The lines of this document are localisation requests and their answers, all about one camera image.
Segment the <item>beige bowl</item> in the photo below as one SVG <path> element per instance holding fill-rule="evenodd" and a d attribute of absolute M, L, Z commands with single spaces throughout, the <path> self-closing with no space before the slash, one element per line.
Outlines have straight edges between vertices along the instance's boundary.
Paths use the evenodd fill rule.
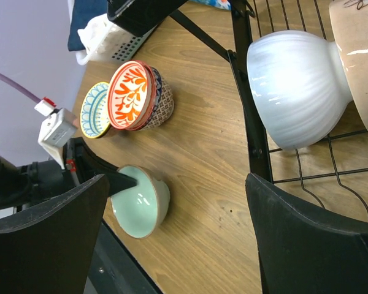
<path fill-rule="evenodd" d="M 332 1 L 329 16 L 353 101 L 368 130 L 368 1 Z"/>

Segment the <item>white ribbed bowl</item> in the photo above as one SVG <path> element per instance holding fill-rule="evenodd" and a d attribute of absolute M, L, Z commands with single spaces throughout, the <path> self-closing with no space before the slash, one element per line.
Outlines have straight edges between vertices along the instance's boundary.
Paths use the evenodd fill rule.
<path fill-rule="evenodd" d="M 336 43 L 308 32 L 279 31 L 254 41 L 247 73 L 261 121 L 281 149 L 320 141 L 353 100 Z"/>

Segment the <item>yellow sun patterned bowl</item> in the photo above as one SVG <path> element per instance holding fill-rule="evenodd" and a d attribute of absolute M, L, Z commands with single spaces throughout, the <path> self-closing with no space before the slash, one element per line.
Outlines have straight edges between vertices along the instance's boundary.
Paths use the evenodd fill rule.
<path fill-rule="evenodd" d="M 80 127 L 84 136 L 90 139 L 104 136 L 111 124 L 107 109 L 107 82 L 96 83 L 87 92 L 80 109 Z"/>

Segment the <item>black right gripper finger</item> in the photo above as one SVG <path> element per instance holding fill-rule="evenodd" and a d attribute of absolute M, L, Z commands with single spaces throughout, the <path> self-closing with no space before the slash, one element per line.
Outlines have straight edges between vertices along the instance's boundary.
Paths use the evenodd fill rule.
<path fill-rule="evenodd" d="M 368 293 L 368 223 L 250 173 L 246 193 L 263 293 Z"/>

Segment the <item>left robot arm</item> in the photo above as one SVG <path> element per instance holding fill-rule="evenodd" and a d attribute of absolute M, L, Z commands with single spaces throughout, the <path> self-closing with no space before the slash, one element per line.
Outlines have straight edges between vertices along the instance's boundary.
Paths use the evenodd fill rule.
<path fill-rule="evenodd" d="M 136 185 L 82 138 L 54 160 L 16 167 L 0 156 L 0 293 L 82 293 L 109 196 Z"/>

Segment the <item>orange white floral bowl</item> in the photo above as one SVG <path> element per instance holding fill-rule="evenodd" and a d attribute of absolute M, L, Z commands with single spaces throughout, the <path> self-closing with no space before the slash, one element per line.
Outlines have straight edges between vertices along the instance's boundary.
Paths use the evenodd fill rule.
<path fill-rule="evenodd" d="M 113 74 L 107 90 L 110 124 L 125 130 L 138 123 L 153 96 L 153 82 L 147 68 L 139 61 L 122 64 Z"/>

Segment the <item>blue white patterned bowl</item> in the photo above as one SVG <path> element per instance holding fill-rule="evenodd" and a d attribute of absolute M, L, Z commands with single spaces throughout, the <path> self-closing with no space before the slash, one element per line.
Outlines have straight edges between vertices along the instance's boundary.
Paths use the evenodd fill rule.
<path fill-rule="evenodd" d="M 153 75 L 152 81 L 155 89 L 152 91 L 152 99 L 149 103 L 151 110 L 148 111 L 147 115 L 143 115 L 134 130 L 151 129 L 163 123 L 162 108 L 159 106 L 162 95 L 162 76 L 154 67 L 150 67 L 144 62 L 142 65 Z"/>

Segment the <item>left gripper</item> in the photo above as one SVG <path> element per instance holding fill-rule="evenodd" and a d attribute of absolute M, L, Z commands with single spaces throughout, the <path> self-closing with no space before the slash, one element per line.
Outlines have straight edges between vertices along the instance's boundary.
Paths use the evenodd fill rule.
<path fill-rule="evenodd" d="M 108 194 L 137 180 L 82 137 L 67 143 L 67 169 L 55 160 L 18 167 L 27 183 L 20 200 L 49 200 L 0 219 L 0 293 L 83 293 Z"/>

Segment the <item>brown patterned bowl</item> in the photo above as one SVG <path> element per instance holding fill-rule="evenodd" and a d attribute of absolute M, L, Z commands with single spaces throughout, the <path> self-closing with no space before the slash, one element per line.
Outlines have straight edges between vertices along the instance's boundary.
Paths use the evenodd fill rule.
<path fill-rule="evenodd" d="M 174 110 L 174 99 L 171 87 L 162 76 L 159 76 L 157 80 L 161 84 L 161 95 L 159 96 L 158 106 L 156 111 L 152 114 L 151 120 L 141 128 L 141 130 L 160 126 L 171 117 Z"/>

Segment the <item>mint green bowl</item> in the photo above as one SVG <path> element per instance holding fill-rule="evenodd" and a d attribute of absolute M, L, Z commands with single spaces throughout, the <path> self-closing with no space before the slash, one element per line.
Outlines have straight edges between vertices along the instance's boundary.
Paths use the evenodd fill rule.
<path fill-rule="evenodd" d="M 119 173 L 134 178 L 137 184 L 110 197 L 113 214 L 126 234 L 146 238 L 162 224 L 171 200 L 170 190 L 147 168 L 125 165 Z"/>

